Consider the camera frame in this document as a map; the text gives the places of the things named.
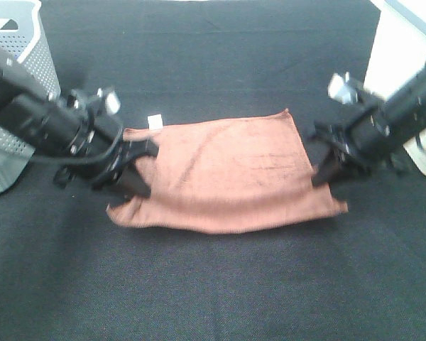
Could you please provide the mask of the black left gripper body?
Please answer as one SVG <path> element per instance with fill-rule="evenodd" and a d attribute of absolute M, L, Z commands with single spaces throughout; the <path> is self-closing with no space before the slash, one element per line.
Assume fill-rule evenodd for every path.
<path fill-rule="evenodd" d="M 114 183 L 120 172 L 133 166 L 138 157 L 127 155 L 127 141 L 123 139 L 123 125 L 112 117 L 94 120 L 94 126 L 68 148 L 66 156 L 58 156 L 60 167 L 53 182 L 66 188 L 73 180 L 80 180 L 95 191 L 116 192 Z"/>

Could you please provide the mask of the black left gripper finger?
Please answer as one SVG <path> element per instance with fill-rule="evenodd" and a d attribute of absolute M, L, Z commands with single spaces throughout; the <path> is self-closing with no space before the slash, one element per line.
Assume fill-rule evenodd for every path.
<path fill-rule="evenodd" d="M 120 172 L 114 183 L 114 189 L 126 198 L 134 196 L 149 198 L 151 196 L 150 185 L 144 181 L 141 174 L 132 166 L 127 166 Z"/>
<path fill-rule="evenodd" d="M 153 139 L 139 139 L 127 141 L 126 143 L 129 157 L 158 156 L 159 146 Z"/>

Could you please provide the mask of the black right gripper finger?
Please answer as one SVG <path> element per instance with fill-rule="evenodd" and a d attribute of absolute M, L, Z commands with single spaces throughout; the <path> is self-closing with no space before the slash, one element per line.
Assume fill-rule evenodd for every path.
<path fill-rule="evenodd" d="M 341 170 L 341 154 L 335 149 L 331 149 L 326 155 L 323 162 L 321 162 L 312 176 L 312 185 L 319 187 L 325 183 L 334 180 Z"/>

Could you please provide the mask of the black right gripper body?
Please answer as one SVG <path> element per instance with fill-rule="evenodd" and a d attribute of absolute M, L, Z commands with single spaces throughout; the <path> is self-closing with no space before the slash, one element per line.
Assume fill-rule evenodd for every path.
<path fill-rule="evenodd" d="M 332 181 L 349 181 L 367 178 L 371 175 L 372 164 L 362 157 L 356 145 L 346 135 L 346 130 L 338 124 L 314 123 L 309 140 L 321 141 L 329 150 L 335 149 L 341 154 L 341 170 Z"/>

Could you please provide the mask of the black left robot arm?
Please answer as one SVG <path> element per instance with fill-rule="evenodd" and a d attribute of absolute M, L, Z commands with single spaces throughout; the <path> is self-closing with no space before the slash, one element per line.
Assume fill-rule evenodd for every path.
<path fill-rule="evenodd" d="M 0 47 L 0 127 L 32 146 L 37 161 L 59 167 L 59 188 L 79 178 L 93 190 L 150 197 L 135 162 L 156 157 L 159 147 L 150 138 L 124 139 L 120 106 L 112 87 L 90 96 L 79 89 L 66 98 L 51 94 Z"/>

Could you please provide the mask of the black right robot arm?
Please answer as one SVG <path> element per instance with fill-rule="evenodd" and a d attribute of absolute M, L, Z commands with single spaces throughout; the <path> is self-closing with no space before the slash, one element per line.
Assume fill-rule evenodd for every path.
<path fill-rule="evenodd" d="M 311 177 L 315 187 L 369 176 L 426 129 L 426 61 L 388 99 L 369 92 L 347 72 L 333 74 L 328 93 L 333 100 L 357 108 L 358 114 L 346 124 L 314 125 L 312 139 L 329 146 Z"/>

